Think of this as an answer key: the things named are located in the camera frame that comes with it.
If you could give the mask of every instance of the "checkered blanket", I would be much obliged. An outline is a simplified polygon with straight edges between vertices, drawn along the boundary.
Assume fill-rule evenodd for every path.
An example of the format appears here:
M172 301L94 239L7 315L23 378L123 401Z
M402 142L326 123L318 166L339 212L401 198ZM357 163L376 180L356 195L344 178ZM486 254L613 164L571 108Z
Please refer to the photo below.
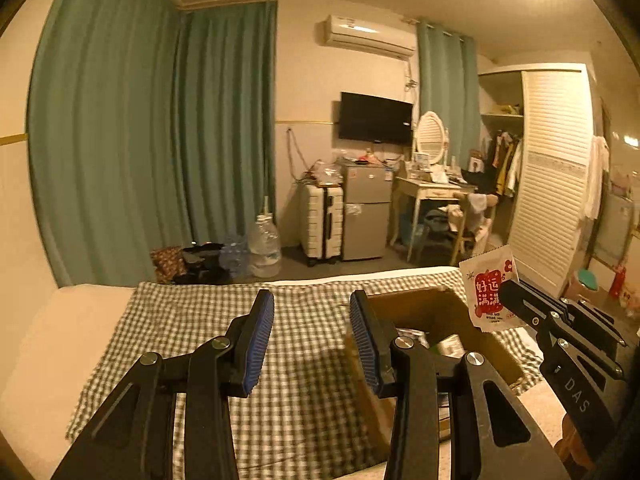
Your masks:
M73 441L140 354L169 358L194 351L246 314L264 284L207 286L141 283L80 395L66 437ZM356 407L344 353L350 294L424 287L453 290L466 303L462 276L437 274L268 286L276 316L258 385L248 399L229 399L240 478L329 479L374 465ZM540 359L514 330L498 339L525 371L518 392L541 380ZM184 396L178 396L174 478L184 477Z

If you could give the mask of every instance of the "fire extinguisher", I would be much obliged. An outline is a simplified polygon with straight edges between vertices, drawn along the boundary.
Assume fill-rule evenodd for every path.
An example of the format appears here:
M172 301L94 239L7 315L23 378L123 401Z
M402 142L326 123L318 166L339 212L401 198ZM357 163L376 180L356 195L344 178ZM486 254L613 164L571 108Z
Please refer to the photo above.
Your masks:
M622 290L622 286L625 284L626 278L626 267L624 261L620 262L615 269L616 275L613 278L613 283L611 283L611 288L609 289L609 295L617 298L620 296L620 291Z

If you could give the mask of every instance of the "air conditioner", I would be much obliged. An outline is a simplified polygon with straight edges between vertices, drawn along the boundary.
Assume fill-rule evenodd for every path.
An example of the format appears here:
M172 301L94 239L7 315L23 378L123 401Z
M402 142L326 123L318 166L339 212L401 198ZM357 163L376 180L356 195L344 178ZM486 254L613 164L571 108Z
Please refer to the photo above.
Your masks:
M413 32L353 18L329 16L326 20L326 44L365 50L399 59L411 57L417 40Z

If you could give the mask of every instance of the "screw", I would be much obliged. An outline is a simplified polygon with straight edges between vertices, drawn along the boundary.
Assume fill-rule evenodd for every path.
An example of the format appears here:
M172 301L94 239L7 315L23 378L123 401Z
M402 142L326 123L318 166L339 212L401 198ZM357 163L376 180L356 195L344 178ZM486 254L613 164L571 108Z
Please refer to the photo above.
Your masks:
M396 337L395 343L398 348L407 349L407 348L411 348L414 345L414 340L411 339L410 337L403 335L403 336Z
M143 366L151 366L158 362L158 354L155 352L146 352L140 356L140 364Z
M211 341L211 346L216 350L224 350L225 348L228 348L230 344L231 341L229 341L229 338L224 337L223 335L219 335Z
M473 366L480 366L484 363L484 356L478 352L469 352L466 355L466 360L469 361Z

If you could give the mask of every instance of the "table leg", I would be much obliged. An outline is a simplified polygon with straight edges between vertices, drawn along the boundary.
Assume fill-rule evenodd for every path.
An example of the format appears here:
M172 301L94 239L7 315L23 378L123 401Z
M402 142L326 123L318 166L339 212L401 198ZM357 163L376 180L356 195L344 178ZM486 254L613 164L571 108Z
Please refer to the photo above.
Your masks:
M400 190L396 189L393 192L392 195L392 208L393 208L393 214L392 214L392 221L394 223L394 233L391 237L391 240L389 242L389 245L391 247L393 247L396 244L396 241L398 240L398 236L400 235Z
M411 253L414 250L414 237L415 237L415 229L418 227L418 214L420 213L420 202L421 200L416 196L414 201L414 222L411 224L411 241L409 241L409 252L407 253L406 260L409 262L411 259Z

